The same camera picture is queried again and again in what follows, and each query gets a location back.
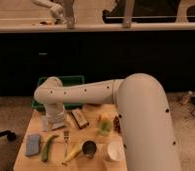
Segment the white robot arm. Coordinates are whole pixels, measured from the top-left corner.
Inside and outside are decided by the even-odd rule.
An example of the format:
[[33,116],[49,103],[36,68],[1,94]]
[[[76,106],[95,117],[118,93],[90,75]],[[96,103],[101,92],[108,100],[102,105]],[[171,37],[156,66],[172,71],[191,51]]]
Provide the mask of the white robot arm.
[[128,171],[182,171],[166,93],[151,75],[65,86],[49,77],[34,91],[47,121],[63,121],[65,103],[114,104],[121,126]]

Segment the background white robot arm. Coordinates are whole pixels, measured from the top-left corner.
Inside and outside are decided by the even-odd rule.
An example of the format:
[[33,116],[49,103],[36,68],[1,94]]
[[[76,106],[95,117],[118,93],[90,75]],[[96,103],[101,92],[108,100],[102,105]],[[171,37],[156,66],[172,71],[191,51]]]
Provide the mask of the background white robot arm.
[[65,23],[63,0],[31,0],[31,2],[38,6],[47,8],[56,24]]

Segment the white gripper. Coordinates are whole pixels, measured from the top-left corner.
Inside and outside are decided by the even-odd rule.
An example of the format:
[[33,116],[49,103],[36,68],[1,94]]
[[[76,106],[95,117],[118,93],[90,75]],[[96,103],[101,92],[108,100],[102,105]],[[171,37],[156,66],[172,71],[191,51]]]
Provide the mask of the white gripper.
[[66,125],[66,113],[60,112],[58,114],[46,114],[47,130],[52,131],[54,129],[63,127]]

